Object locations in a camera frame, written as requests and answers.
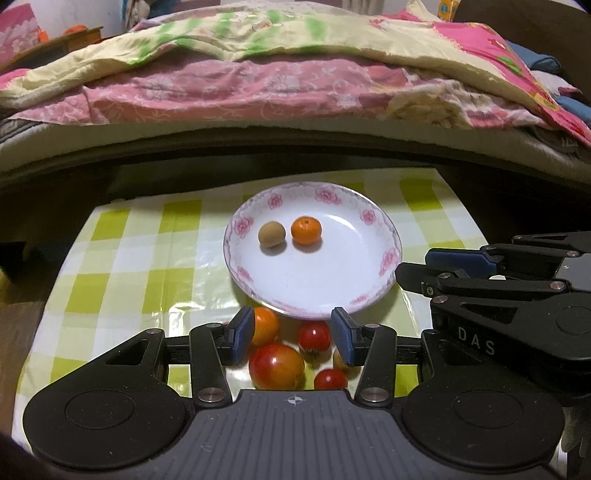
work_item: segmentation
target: plate rim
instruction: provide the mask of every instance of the plate rim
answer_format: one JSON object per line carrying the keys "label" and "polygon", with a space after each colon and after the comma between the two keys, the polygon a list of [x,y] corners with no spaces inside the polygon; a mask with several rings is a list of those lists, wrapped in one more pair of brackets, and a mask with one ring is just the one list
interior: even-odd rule
{"label": "plate rim", "polygon": [[[242,290],[244,292],[244,294],[247,297],[249,297],[253,301],[259,303],[260,305],[262,305],[268,309],[271,309],[274,312],[277,312],[281,315],[284,315],[286,317],[293,318],[296,320],[327,320],[330,318],[330,314],[328,316],[323,316],[323,315],[306,316],[306,315],[302,315],[302,313],[288,312],[286,310],[283,310],[280,307],[269,304],[268,301],[260,298],[260,296],[258,296],[253,291],[253,289],[248,287],[239,278],[238,273],[234,272],[234,270],[232,269],[232,267],[230,266],[230,263],[229,263],[230,260],[229,260],[229,256],[227,254],[227,251],[229,252],[229,248],[230,248],[229,237],[232,232],[232,224],[233,224],[233,220],[234,220],[234,217],[236,216],[236,214],[240,210],[242,210],[246,204],[250,204],[250,203],[254,202],[255,200],[258,200],[258,198],[260,198],[260,197],[264,197],[265,194],[272,192],[274,189],[287,188],[287,187],[293,187],[293,186],[316,186],[316,187],[332,186],[332,187],[338,187],[339,189],[347,190],[348,192],[352,193],[354,196],[357,196],[357,197],[362,198],[363,200],[366,200],[376,210],[378,210],[379,212],[382,213],[382,215],[384,217],[384,222],[388,223],[389,227],[391,227],[391,232],[393,233],[392,239],[394,241],[394,248],[396,248],[396,249],[400,248],[400,262],[398,263],[398,265],[400,265],[400,263],[402,263],[402,241],[400,240],[400,234],[398,233],[398,230],[396,229],[394,222],[389,217],[389,215],[386,212],[384,212],[383,208],[378,206],[373,200],[367,198],[362,193],[359,193],[356,190],[346,187],[345,185],[340,185],[338,183],[333,183],[330,181],[321,181],[321,180],[300,180],[300,181],[297,181],[297,180],[294,180],[294,181],[290,181],[287,183],[280,183],[279,185],[275,185],[275,186],[266,188],[264,190],[261,190],[260,192],[254,194],[252,197],[250,197],[248,200],[245,200],[244,202],[241,203],[241,205],[234,211],[234,213],[230,217],[230,220],[228,221],[228,223],[226,225],[226,229],[224,231],[224,236],[223,236],[223,257],[224,257],[224,262],[226,264],[226,268],[228,269],[228,271],[230,272],[230,276],[232,277],[232,281],[238,286],[238,288],[240,288],[240,290]],[[376,295],[371,297],[371,299],[369,299],[369,301],[367,301],[365,303],[359,303],[359,306],[355,306],[353,309],[347,310],[347,313],[353,314],[356,312],[360,312],[361,310],[371,307],[372,305],[374,305],[375,303],[380,301],[382,298],[384,298],[386,296],[386,294],[392,289],[392,287],[396,283],[395,270],[396,270],[396,268],[394,268],[394,271],[392,272],[390,277],[388,277],[385,285],[379,289],[379,291]]]}

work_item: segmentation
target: blue cloth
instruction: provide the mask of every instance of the blue cloth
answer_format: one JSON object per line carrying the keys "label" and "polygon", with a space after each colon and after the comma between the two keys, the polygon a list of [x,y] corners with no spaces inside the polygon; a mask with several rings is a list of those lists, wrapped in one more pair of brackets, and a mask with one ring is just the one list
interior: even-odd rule
{"label": "blue cloth", "polygon": [[539,70],[546,73],[557,74],[560,72],[560,63],[551,55],[542,55],[516,43],[507,41],[517,56],[527,65],[530,70]]}
{"label": "blue cloth", "polygon": [[556,97],[556,103],[558,103],[567,112],[572,113],[574,116],[578,116],[583,122],[591,128],[591,106],[585,105],[571,97],[565,97],[560,95]]}

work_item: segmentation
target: black gripper base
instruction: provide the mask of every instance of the black gripper base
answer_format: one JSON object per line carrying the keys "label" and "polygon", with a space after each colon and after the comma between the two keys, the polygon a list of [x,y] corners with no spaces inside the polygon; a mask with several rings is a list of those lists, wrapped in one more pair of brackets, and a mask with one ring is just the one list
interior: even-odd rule
{"label": "black gripper base", "polygon": [[[72,480],[491,480],[432,460],[389,412],[356,406],[344,391],[243,390],[231,406],[197,413],[183,437],[153,460],[114,472],[60,474]],[[494,478],[558,477],[536,467]]]}

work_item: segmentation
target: round black pad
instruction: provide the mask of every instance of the round black pad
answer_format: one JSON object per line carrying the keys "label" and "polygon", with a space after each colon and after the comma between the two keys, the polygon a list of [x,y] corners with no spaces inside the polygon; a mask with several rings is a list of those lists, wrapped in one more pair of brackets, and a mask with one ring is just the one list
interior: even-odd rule
{"label": "round black pad", "polygon": [[564,427],[559,403],[503,371],[454,367],[419,385],[402,409],[410,435],[435,458],[470,469],[549,459]]}
{"label": "round black pad", "polygon": [[134,465],[168,447],[185,424],[183,401],[154,377],[131,381],[123,391],[113,384],[82,393],[59,386],[37,394],[23,418],[35,454],[57,465],[76,470]]}
{"label": "round black pad", "polygon": [[531,301],[520,307],[511,322],[511,336],[574,368],[588,368],[591,362],[591,295],[564,293]]}
{"label": "round black pad", "polygon": [[591,332],[591,310],[585,307],[565,307],[556,314],[556,325],[564,333],[585,335]]}
{"label": "round black pad", "polygon": [[453,401],[453,409],[464,422],[483,429],[508,427],[523,413],[514,397],[494,390],[461,393]]}
{"label": "round black pad", "polygon": [[66,417],[85,429],[110,429],[127,420],[135,403],[129,395],[114,390],[95,390],[72,398]]}

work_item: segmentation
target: crosshair logo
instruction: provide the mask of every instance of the crosshair logo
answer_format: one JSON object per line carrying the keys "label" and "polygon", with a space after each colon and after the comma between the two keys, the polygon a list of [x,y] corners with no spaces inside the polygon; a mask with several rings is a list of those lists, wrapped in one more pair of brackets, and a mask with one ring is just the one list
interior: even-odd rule
{"label": "crosshair logo", "polygon": [[291,397],[289,397],[288,399],[286,399],[286,402],[294,405],[294,406],[298,406],[300,403],[302,403],[303,401],[305,401],[302,397],[299,397],[297,395],[292,395]]}

